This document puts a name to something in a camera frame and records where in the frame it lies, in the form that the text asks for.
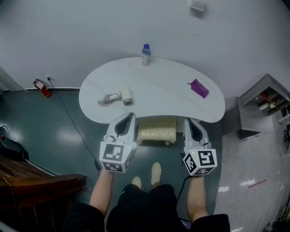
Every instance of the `dark green floor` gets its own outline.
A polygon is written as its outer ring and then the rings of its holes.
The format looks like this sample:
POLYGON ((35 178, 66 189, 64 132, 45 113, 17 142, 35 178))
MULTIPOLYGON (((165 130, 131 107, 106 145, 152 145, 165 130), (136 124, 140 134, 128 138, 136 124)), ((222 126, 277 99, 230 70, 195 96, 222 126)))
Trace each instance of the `dark green floor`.
MULTIPOLYGON (((78 92, 59 92, 70 116, 82 134, 91 152, 98 159, 99 146, 107 125, 86 118, 78 103, 78 92)), ((221 177, 222 134, 219 123, 202 123, 208 131, 213 148, 217 150, 218 167, 205 178, 207 210, 213 214, 221 177)), ((90 191, 81 192, 77 199, 88 203, 92 188, 98 178, 94 160, 67 116, 57 95, 47 99, 40 92, 5 92, 0 101, 0 126, 6 126, 6 136, 21 143, 28 151, 30 160, 56 174, 79 173, 87 176, 90 191)), ((110 209, 114 207, 124 186, 135 176, 142 181, 142 188, 150 190, 151 166, 160 162, 161 181, 171 184, 179 193, 183 179, 188 176, 180 165, 179 151, 183 149, 182 135, 175 144, 142 144, 125 174, 116 174, 110 209)), ((187 218, 186 199, 188 183, 179 200, 179 217, 187 218)))

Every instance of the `red fire extinguisher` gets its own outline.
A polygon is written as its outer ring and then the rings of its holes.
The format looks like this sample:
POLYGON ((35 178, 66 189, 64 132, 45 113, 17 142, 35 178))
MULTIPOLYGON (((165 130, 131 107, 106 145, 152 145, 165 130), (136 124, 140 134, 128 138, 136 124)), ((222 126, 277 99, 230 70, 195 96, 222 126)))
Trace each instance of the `red fire extinguisher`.
POLYGON ((51 91, 49 89, 47 89, 46 86, 39 79, 35 79, 33 84, 47 98, 51 96, 51 91))

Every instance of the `white table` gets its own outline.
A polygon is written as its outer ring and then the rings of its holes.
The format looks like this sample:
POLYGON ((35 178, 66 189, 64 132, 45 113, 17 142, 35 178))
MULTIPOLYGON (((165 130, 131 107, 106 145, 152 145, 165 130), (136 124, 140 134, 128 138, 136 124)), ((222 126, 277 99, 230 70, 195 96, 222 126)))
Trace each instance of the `white table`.
POLYGON ((225 112, 222 92, 211 79, 193 68, 162 58, 152 58, 149 66, 143 66, 141 58, 134 57, 98 67, 84 80, 79 102, 83 113, 98 123, 110 123, 128 112, 135 113, 137 118, 173 115, 217 122, 225 112), (187 84, 194 79, 209 90, 206 98, 187 84), (132 90, 133 105, 125 106, 122 101, 98 105, 97 101, 106 94, 119 93, 127 86, 132 90))

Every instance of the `beige shoe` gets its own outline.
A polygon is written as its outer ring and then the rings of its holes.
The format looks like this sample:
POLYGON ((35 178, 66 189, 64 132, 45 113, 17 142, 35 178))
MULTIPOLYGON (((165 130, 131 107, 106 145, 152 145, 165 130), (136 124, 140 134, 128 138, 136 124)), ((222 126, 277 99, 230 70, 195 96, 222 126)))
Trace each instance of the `beige shoe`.
POLYGON ((152 166, 151 184, 154 185, 155 183, 159 183, 160 176, 161 176, 161 166, 160 163, 156 162, 152 166))
POLYGON ((138 176, 133 179, 132 184, 138 186, 141 189, 141 179, 138 176))

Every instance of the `plastic bottle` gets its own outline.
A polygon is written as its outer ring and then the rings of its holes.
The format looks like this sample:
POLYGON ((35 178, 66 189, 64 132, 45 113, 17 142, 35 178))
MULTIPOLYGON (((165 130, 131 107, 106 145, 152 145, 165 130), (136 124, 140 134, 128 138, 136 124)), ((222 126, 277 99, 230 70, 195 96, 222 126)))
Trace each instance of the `plastic bottle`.
POLYGON ((142 50, 142 64, 144 66, 147 66, 150 64, 150 56, 151 56, 150 46, 149 44, 144 44, 144 47, 142 50))

